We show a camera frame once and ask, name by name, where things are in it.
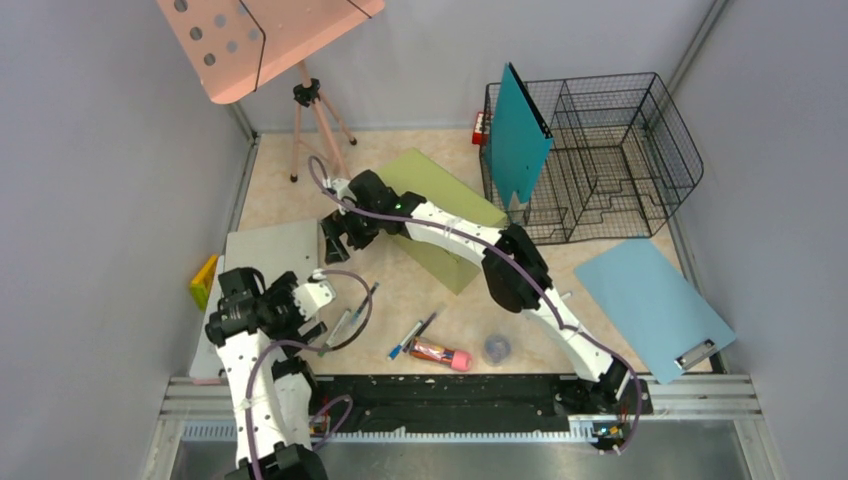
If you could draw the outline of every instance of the clipboard clip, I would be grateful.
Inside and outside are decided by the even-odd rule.
[[[716,348],[715,342],[708,338],[698,345],[695,345],[695,347],[688,352],[677,357],[674,363],[676,363],[681,370],[688,371],[690,368],[701,363],[702,360],[709,358],[716,352],[718,352],[718,348]]]

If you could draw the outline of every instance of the tripod leg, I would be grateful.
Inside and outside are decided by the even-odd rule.
[[[300,121],[302,117],[302,109],[299,103],[295,102],[295,110],[294,110],[294,142],[292,143],[292,160],[291,160],[291,168],[289,169],[291,172],[291,176],[289,180],[292,183],[297,181],[297,167],[300,164],[300,158],[298,154],[300,153]]]
[[[330,97],[327,96],[327,92],[321,92],[321,101],[327,105],[327,110],[333,115],[333,118],[336,119],[336,122],[339,123],[339,128],[341,128],[342,132],[347,136],[347,141],[350,142],[351,145],[356,145],[356,137],[350,133],[350,129],[347,128],[347,125],[344,123],[342,116],[339,115],[339,111],[336,110],[336,106],[333,105],[333,102],[330,101]]]
[[[312,104],[312,107],[312,110],[315,113],[315,118],[318,120],[318,130],[321,131],[321,135],[324,137],[324,143],[327,144],[327,148],[329,148],[331,152],[330,156],[333,157],[333,161],[336,163],[336,168],[341,167],[342,173],[345,177],[351,178],[347,165],[344,162],[344,158],[342,158],[342,152],[339,149],[339,144],[337,144],[336,139],[333,138],[333,130],[327,122],[327,115],[324,113],[323,102],[316,100],[315,103]]]

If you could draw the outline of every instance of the pen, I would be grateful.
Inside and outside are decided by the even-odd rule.
[[[330,332],[330,336],[327,337],[326,341],[324,341],[324,348],[333,346],[333,341],[336,339],[336,334],[339,333],[339,330],[342,329],[345,322],[347,321],[347,317],[349,317],[349,316],[350,316],[350,309],[348,308],[344,311],[344,313],[342,313],[341,318],[339,318],[339,321],[336,322],[336,326],[333,327],[333,331]],[[327,353],[327,352],[318,352],[318,356],[323,357],[325,353]]]
[[[431,313],[430,316],[427,317],[427,320],[424,322],[424,324],[421,325],[421,327],[418,330],[415,331],[415,335],[413,335],[413,337],[421,336],[421,334],[424,333],[424,330],[427,330],[427,327],[429,327],[430,324],[433,323],[433,320],[436,319],[436,315],[438,315],[438,314],[439,314],[439,309],[434,310],[433,313]],[[407,341],[403,345],[403,353],[408,352],[409,348],[411,346],[412,346],[412,342]]]
[[[415,322],[415,325],[412,327],[412,330],[410,330],[409,333],[407,333],[406,336],[403,337],[403,340],[399,344],[397,344],[397,346],[393,348],[391,352],[389,352],[389,360],[394,360],[395,357],[398,356],[400,351],[403,350],[403,346],[409,343],[409,341],[412,339],[412,336],[415,335],[415,332],[417,332],[418,329],[421,328],[423,325],[424,322],[421,320]]]
[[[379,287],[379,286],[380,286],[380,282],[374,282],[374,285],[371,286],[371,289],[369,290],[369,292],[371,292],[370,297],[371,297],[372,300],[374,299],[374,292],[377,291],[377,287]],[[350,319],[351,325],[356,325],[356,321],[359,320],[359,316],[362,315],[362,311],[365,310],[366,305],[368,305],[368,297],[367,296],[364,299],[362,299],[362,303],[359,304],[359,308],[357,308],[356,311],[353,312],[353,317]]]

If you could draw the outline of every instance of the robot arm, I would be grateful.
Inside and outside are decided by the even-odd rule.
[[[286,272],[267,290],[262,275],[252,268],[224,272],[218,281],[224,296],[218,311],[210,315],[206,336],[217,347],[226,370],[237,425],[238,470],[227,478],[253,478],[249,473],[251,436],[266,480],[325,479],[321,461],[311,451],[309,404],[317,388],[314,377],[306,362],[294,356],[297,347],[274,349],[264,361],[262,352],[277,340],[308,344],[325,332],[323,323],[302,334],[300,330],[336,298],[335,290],[320,271],[300,285],[292,272]],[[248,403],[247,386],[257,362]],[[248,407],[253,428],[247,425]]]
[[[487,246],[467,238],[479,238],[511,255],[514,261],[542,286],[563,322],[576,329],[582,329],[580,322],[560,298],[547,274],[548,266],[523,228],[514,224],[505,229],[484,227],[451,215],[420,195],[406,192],[398,196],[370,170],[360,173],[350,181],[335,179],[329,187],[339,199],[352,201],[363,210],[425,220],[445,225],[447,228],[412,222],[374,220],[340,207],[321,222],[327,239],[327,263],[349,258],[340,239],[342,234],[347,234],[347,245],[354,249],[368,246],[380,231],[440,246],[482,269],[492,299],[506,310],[522,313],[542,325],[545,332],[562,347],[577,375],[595,383],[609,403],[620,399],[630,380],[627,368],[582,335],[572,330],[561,330],[547,303],[540,301],[535,290],[511,265],[495,255]]]

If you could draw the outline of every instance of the black wire basket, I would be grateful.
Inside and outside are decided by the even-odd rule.
[[[703,175],[692,137],[659,75],[525,82],[554,136],[530,202],[507,211],[484,152],[486,199],[540,245],[646,238],[662,228]],[[488,135],[500,84],[486,86]]]

